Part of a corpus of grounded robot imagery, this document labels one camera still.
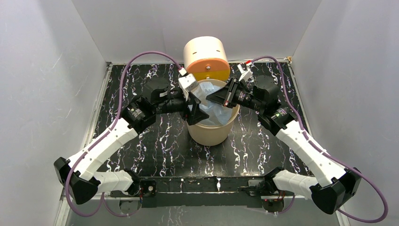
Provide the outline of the light blue plastic bag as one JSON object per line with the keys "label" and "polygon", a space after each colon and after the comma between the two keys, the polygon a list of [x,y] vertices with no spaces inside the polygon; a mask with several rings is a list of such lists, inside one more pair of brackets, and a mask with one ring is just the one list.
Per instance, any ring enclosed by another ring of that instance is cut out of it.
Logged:
{"label": "light blue plastic bag", "polygon": [[222,126],[226,125],[231,118],[232,109],[216,104],[206,100],[207,95],[218,91],[224,85],[215,85],[210,81],[202,82],[199,84],[193,94],[201,101],[199,107],[202,111],[207,113],[209,117],[199,122],[199,124],[206,126]]}

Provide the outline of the beige round trash bin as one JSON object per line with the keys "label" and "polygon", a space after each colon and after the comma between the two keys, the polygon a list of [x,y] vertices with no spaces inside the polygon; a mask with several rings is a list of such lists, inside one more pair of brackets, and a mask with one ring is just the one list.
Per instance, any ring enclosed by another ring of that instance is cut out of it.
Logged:
{"label": "beige round trash bin", "polygon": [[[205,79],[199,81],[199,84],[202,82],[210,81],[215,85],[226,85],[226,82],[224,81],[219,81],[219,80],[213,80],[213,79]],[[202,124],[195,124],[195,125],[189,125],[188,126],[188,131],[192,139],[199,143],[200,145],[205,145],[205,146],[214,146],[222,143],[229,135],[233,122],[238,116],[240,110],[240,106],[237,105],[234,108],[232,108],[232,115],[230,120],[226,125],[222,126],[206,126]]]}

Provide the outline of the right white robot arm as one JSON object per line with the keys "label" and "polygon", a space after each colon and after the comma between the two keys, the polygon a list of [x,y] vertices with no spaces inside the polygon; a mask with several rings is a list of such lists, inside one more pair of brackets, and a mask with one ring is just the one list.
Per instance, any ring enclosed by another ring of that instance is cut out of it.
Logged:
{"label": "right white robot arm", "polygon": [[300,128],[289,106],[279,101],[280,88],[267,76],[258,76],[252,89],[231,79],[218,91],[207,95],[213,103],[233,108],[240,105],[258,112],[261,125],[290,147],[313,176],[291,173],[276,167],[255,188],[277,195],[289,191],[312,199],[324,213],[333,214],[356,193],[360,176],[317,151],[307,140],[309,134]]}

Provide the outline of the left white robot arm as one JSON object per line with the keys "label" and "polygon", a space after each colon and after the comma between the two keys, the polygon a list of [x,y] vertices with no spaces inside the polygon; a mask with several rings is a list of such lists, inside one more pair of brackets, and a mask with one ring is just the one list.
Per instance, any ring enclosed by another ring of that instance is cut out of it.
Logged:
{"label": "left white robot arm", "polygon": [[145,84],[142,93],[121,110],[116,121],[88,146],[69,158],[54,162],[57,177],[76,204],[84,204],[96,194],[123,191],[129,196],[141,192],[141,179],[131,170],[99,172],[98,169],[116,151],[139,137],[156,122],[157,115],[180,113],[188,125],[209,115],[200,109],[200,100],[192,93],[198,82],[192,74],[179,78],[171,89],[161,78]]}

